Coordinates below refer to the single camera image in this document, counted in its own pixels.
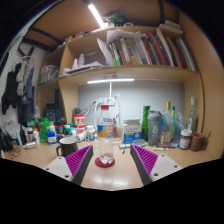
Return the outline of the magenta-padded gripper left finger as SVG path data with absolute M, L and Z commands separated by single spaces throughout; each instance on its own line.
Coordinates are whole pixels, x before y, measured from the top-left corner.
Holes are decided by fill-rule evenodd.
M 80 185 L 93 156 L 93 146 L 86 146 L 67 157 L 58 156 L 44 170 Z

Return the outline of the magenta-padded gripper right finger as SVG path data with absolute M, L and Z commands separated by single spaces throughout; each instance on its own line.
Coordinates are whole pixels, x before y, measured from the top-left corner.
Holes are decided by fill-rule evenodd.
M 130 154 L 143 185 L 150 184 L 182 169 L 168 155 L 157 155 L 135 144 L 130 146 Z

